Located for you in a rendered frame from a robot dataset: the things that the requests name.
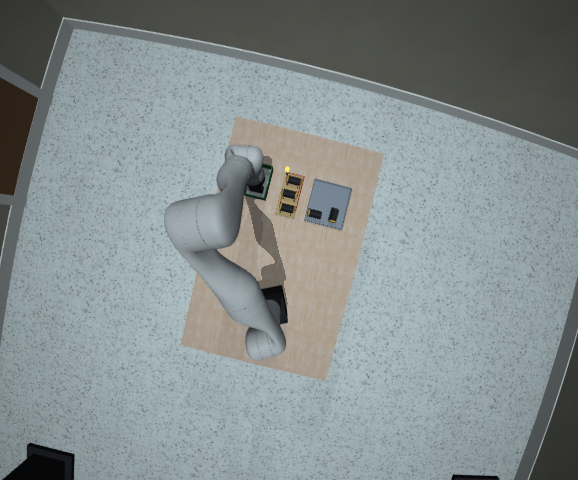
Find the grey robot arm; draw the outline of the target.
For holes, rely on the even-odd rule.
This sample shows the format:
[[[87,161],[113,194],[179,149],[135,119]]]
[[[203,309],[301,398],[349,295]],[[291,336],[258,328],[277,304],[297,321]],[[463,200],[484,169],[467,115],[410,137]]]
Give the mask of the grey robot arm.
[[[221,192],[173,202],[164,214],[165,229],[174,247],[206,282],[228,315],[249,327],[245,344],[254,361],[285,351],[280,306],[265,299],[251,273],[217,249],[236,241],[246,185],[260,177],[262,165],[263,153],[258,147],[230,145],[216,179]]]

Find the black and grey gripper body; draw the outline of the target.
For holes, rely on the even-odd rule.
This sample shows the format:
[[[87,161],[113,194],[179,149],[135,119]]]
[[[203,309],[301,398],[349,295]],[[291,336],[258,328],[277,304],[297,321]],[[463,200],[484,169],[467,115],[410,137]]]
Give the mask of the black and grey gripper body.
[[[248,181],[247,185],[249,186],[249,189],[251,191],[261,192],[262,185],[264,184],[264,182],[265,182],[265,173],[263,168],[261,168],[260,177],[255,181]]]

